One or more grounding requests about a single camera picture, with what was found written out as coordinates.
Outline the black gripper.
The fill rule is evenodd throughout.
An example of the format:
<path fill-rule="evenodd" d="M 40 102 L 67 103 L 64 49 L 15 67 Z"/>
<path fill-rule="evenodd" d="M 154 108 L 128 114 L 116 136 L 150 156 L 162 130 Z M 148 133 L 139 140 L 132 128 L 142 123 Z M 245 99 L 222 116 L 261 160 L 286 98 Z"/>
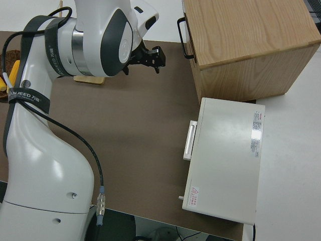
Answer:
<path fill-rule="evenodd" d="M 149 50 L 145 45 L 139 45 L 132 52 L 129 64 L 141 64 L 147 67 L 155 67 L 156 74 L 159 74 L 160 67 L 165 67 L 166 65 L 166 56 L 160 46 L 155 46 Z M 125 75 L 129 75 L 128 64 L 124 66 L 122 71 Z"/>

